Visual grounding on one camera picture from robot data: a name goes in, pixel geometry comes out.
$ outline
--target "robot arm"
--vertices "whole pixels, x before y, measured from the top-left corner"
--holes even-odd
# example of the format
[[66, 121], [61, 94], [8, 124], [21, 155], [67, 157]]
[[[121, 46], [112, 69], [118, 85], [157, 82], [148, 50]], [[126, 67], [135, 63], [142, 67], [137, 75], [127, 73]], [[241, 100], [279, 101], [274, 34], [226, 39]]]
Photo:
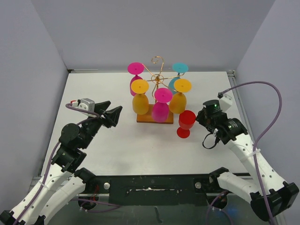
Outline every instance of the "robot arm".
[[252, 210], [263, 221], [269, 220], [262, 190], [259, 185], [253, 155], [256, 154], [259, 170], [262, 175], [268, 202], [273, 216], [291, 207], [297, 194], [298, 187], [294, 183], [288, 184], [269, 165], [259, 149], [252, 151], [253, 142], [247, 129], [236, 118], [229, 119], [222, 109], [227, 110], [231, 105], [231, 98], [226, 95], [219, 100], [210, 100], [203, 104], [196, 121], [216, 137], [216, 143], [222, 143], [239, 158], [241, 163], [254, 180], [249, 183], [220, 168], [210, 174], [212, 184], [227, 189], [251, 204]]
[[[54, 204], [51, 197], [57, 191], [57, 188], [73, 173], [78, 178], [73, 178], [73, 183], [68, 182], [67, 187], [60, 189], [57, 195], [55, 195], [56, 201], [58, 196], [63, 197], [58, 200], [56, 203], [57, 206], [62, 206], [68, 199], [77, 195], [82, 189], [84, 190], [84, 183], [92, 179], [95, 175], [85, 168], [77, 171], [78, 166], [86, 157], [86, 153], [79, 149], [86, 149], [88, 147], [102, 125], [110, 128], [118, 124], [122, 106], [106, 111], [109, 105], [110, 101], [95, 104], [87, 98], [67, 104], [67, 107], [71, 109], [72, 107], [78, 108], [77, 111], [88, 115], [89, 118], [79, 123], [81, 127], [79, 124], [71, 123], [62, 129], [59, 138], [60, 147], [56, 155], [52, 158], [52, 165], [49, 171], [46, 172], [47, 177], [45, 181], [44, 177], [42, 177], [17, 206], [11, 211], [4, 211], [0, 215], [1, 222], [5, 225], [44, 224], [46, 215], [41, 215], [41, 211], [45, 212], [48, 217], [52, 217], [56, 213], [56, 209], [53, 209]], [[79, 185], [78, 179], [83, 182], [83, 185]]]
[[44, 225], [47, 225], [52, 217], [74, 196], [85, 190], [85, 184], [79, 177], [72, 177], [61, 189], [59, 189], [46, 203], [42, 211], [41, 217], [45, 217]]

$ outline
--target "orange base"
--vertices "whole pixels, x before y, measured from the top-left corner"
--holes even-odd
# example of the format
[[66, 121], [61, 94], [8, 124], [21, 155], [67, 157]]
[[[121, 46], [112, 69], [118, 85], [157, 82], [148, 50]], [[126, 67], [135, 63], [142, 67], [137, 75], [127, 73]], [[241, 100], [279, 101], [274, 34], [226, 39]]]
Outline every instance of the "orange base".
[[[144, 115], [137, 115], [136, 117], [136, 122], [137, 123], [157, 123], [153, 120], [151, 114], [152, 114], [152, 108], [153, 104], [149, 104], [149, 110], [146, 114]], [[171, 111], [169, 111], [169, 116], [167, 120], [161, 124], [173, 124], [174, 123], [174, 115]]]

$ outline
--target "gray wall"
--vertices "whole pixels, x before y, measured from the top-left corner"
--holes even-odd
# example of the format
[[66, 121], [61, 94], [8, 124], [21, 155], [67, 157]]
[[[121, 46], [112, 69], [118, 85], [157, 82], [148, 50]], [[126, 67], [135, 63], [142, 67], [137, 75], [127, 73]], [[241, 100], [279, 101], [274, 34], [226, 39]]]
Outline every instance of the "gray wall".
[[236, 69], [274, 0], [32, 0], [68, 69]]
[[[264, 80], [283, 97], [278, 122], [259, 147], [288, 182], [300, 185], [300, 1], [276, 0], [237, 69], [239, 83]], [[271, 122], [278, 108], [276, 93], [261, 84], [241, 88], [255, 137]], [[299, 224], [300, 196], [286, 211], [287, 224]]]
[[0, 1], [0, 212], [42, 163], [67, 70], [30, 0]]

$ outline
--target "white table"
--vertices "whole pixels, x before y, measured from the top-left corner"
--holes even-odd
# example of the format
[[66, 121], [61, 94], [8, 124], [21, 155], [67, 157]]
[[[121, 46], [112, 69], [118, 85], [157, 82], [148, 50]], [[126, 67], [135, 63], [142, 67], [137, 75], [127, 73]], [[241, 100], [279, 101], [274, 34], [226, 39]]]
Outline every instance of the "white table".
[[[175, 72], [162, 73], [165, 77]], [[150, 79], [149, 73], [140, 75]], [[85, 115], [65, 107], [71, 100], [90, 98], [96, 103], [111, 101], [111, 107], [123, 106], [117, 127], [102, 127], [89, 147], [84, 150], [87, 157], [80, 165], [96, 175], [151, 175], [151, 174], [203, 174], [220, 167], [226, 167], [233, 173], [246, 173], [246, 169], [236, 156], [221, 142], [212, 150], [202, 147], [202, 141], [208, 131], [195, 123], [187, 139], [177, 136], [178, 115], [173, 125], [137, 123], [132, 110], [132, 96], [129, 82], [133, 76], [129, 73], [74, 73], [69, 74], [60, 103], [51, 141], [45, 158], [42, 174], [50, 153], [60, 137], [62, 128], [68, 123], [77, 123]], [[187, 72], [193, 88], [186, 93], [187, 109], [195, 114], [202, 109], [202, 103], [216, 99], [218, 92], [230, 87], [226, 72]], [[150, 83], [147, 96], [154, 103]], [[234, 101], [227, 111], [229, 118], [240, 119]], [[214, 139], [208, 138], [206, 144], [213, 145]]]

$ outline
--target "screw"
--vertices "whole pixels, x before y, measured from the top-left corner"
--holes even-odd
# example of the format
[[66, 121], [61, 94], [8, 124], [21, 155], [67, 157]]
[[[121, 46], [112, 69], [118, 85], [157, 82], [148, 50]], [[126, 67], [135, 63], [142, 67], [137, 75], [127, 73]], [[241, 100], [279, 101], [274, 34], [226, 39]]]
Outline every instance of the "screw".
[[105, 183], [103, 185], [103, 187], [104, 187], [105, 190], [108, 190], [111, 187], [111, 185], [109, 183]]
[[201, 183], [200, 183], [200, 182], [195, 183], [195, 187], [196, 187], [197, 189], [200, 189], [200, 188], [201, 188]]

